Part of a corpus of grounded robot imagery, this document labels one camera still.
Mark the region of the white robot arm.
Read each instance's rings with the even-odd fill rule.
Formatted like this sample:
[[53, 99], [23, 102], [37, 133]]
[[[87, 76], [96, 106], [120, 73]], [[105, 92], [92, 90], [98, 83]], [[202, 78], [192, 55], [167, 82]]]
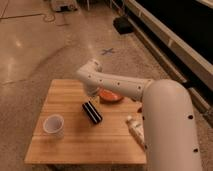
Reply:
[[88, 95], [105, 88], [142, 103], [148, 171], [203, 171], [192, 100], [180, 83], [105, 74], [94, 59], [76, 77]]

